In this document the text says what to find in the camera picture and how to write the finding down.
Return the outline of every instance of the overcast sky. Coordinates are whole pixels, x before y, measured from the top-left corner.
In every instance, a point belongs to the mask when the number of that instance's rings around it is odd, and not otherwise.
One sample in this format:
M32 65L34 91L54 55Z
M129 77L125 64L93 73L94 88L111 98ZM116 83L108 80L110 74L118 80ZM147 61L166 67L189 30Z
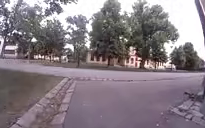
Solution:
M58 19L65 25L65 18L82 14L90 18L94 13L102 8L106 0L79 0L77 4L64 6L64 12L60 14ZM122 11L132 11L132 5L136 0L119 0L122 6ZM192 42L198 55L205 59L204 39L202 27L199 20L199 15L196 10L194 0L147 0L151 5L160 4L166 12L169 13L170 21L176 26L179 31L180 38L174 44L179 46L185 42ZM170 53L171 45L166 45L167 52Z

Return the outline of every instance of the lawn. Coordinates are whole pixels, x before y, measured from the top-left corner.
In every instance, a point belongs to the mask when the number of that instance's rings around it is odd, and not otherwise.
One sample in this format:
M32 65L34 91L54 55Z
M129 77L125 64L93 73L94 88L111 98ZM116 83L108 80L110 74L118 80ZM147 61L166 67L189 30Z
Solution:
M0 128L11 126L62 79L0 69Z
M77 68L77 63L58 63L58 62L49 62L45 60L31 60L31 63L37 63L44 66L55 66L55 67L64 67L64 68ZM200 72L200 71L186 71L186 70L173 70L170 69L139 69L139 68L127 68L122 66L109 66L104 64L88 64L81 63L80 67L82 69L96 69L96 70L113 70L113 71L131 71L131 72L173 72L173 73L191 73L191 72Z

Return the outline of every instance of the stone curb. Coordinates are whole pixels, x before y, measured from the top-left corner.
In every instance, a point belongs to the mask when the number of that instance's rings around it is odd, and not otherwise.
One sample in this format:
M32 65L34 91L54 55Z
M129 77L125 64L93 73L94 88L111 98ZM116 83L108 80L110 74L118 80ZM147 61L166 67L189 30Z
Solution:
M170 108L170 111L205 127L205 115L200 112L201 106L200 102L188 100L180 106Z
M70 79L64 78L59 84L57 84L52 90L50 90L41 100L39 100L32 108L30 108L24 115L18 119L18 121L10 128L29 128L31 124L36 120L37 115L41 114L44 108L50 104L50 99L55 97L59 90L66 86Z
M50 123L51 128L63 128L65 117L67 115L69 104L71 102L71 98L74 93L75 87L76 87L76 82L74 81L73 84L66 91L66 95L62 100L62 104L59 108L58 113L54 116L53 120Z

